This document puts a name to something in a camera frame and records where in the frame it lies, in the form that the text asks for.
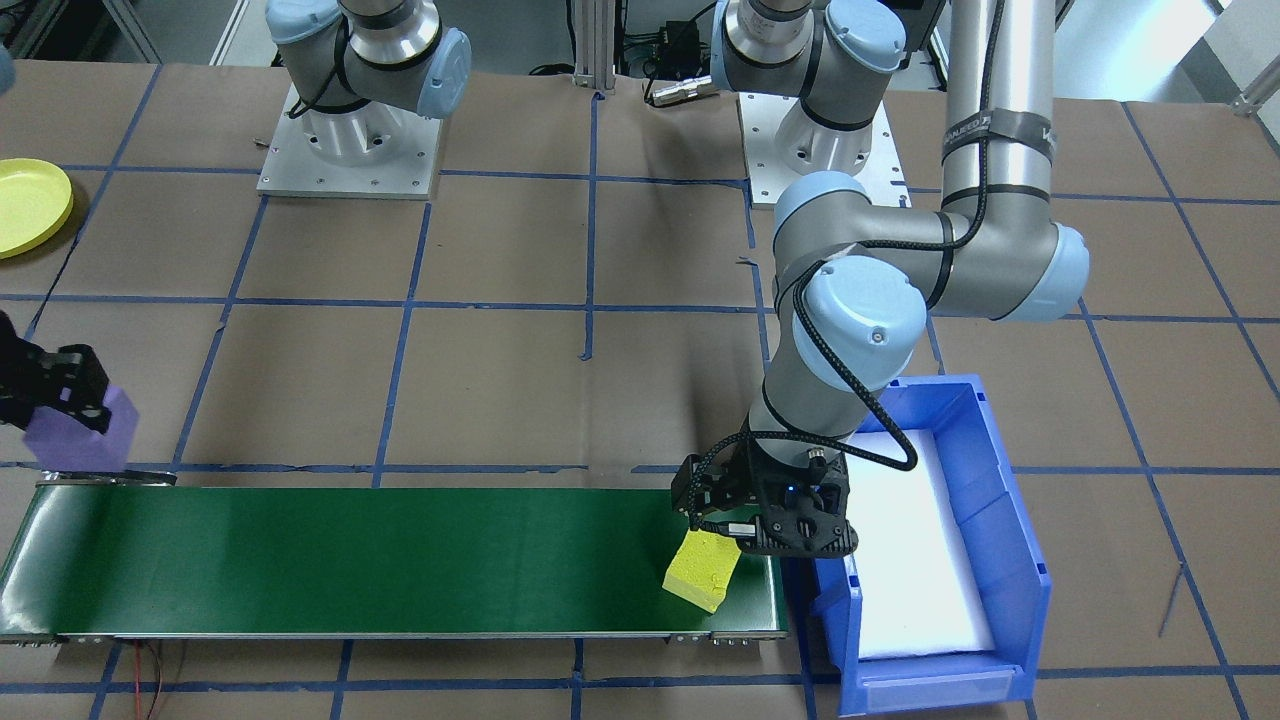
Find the yellow plate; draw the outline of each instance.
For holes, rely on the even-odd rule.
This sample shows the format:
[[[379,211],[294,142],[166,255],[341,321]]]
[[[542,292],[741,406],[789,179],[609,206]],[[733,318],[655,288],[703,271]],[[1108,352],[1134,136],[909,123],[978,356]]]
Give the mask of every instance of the yellow plate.
[[[45,242],[72,214],[72,181],[58,165],[0,160],[0,260]]]

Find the conveyor belt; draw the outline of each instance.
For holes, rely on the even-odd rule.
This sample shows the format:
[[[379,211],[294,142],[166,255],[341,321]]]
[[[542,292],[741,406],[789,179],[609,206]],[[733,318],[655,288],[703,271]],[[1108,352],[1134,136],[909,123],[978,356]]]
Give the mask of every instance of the conveyor belt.
[[[74,637],[769,637],[776,561],[714,615],[662,591],[664,491],[45,486],[0,642]]]

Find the purple sponge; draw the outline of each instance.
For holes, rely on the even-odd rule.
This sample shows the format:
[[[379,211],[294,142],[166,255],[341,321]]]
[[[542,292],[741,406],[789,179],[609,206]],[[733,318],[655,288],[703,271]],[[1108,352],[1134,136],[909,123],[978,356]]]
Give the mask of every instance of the purple sponge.
[[[118,473],[124,469],[138,428],[138,411],[124,391],[109,386],[102,402],[111,410],[106,434],[97,433],[49,407],[36,407],[22,442],[45,470]]]

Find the blue bin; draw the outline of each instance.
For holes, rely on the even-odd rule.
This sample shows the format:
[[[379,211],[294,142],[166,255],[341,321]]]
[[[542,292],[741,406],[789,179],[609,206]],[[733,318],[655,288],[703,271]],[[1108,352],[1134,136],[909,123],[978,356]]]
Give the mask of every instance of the blue bin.
[[[856,570],[849,573],[844,560],[817,560],[813,612],[822,618],[831,659],[841,669],[840,715],[1030,698],[1050,577],[982,382],[977,375],[900,378],[884,388],[881,402],[904,429],[933,433],[995,650],[860,661]],[[883,430],[874,418],[858,429]]]

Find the floor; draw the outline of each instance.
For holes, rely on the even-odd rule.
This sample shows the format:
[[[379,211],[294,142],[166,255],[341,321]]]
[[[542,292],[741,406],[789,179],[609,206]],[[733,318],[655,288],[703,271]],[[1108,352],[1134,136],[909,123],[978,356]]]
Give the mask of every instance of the floor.
[[[626,81],[595,100],[476,76],[431,205],[333,202],[255,193],[283,70],[19,73],[0,156],[61,164],[79,202],[0,264],[0,306],[42,345],[99,350],[142,409],[142,468],[662,487],[759,382],[772,218],[746,209],[731,96],[652,110]],[[887,102],[928,208],[943,97]],[[909,368],[986,383],[1055,580],[1039,683],[1033,702],[906,717],[1280,717],[1280,159],[1221,106],[1055,114],[1056,215],[1094,256],[1078,311],[936,318]],[[4,537],[29,461],[0,428]],[[161,717],[832,717],[838,676],[791,571],[797,632],[748,647],[166,642]],[[124,719],[152,669],[128,646],[0,648],[0,716]]]

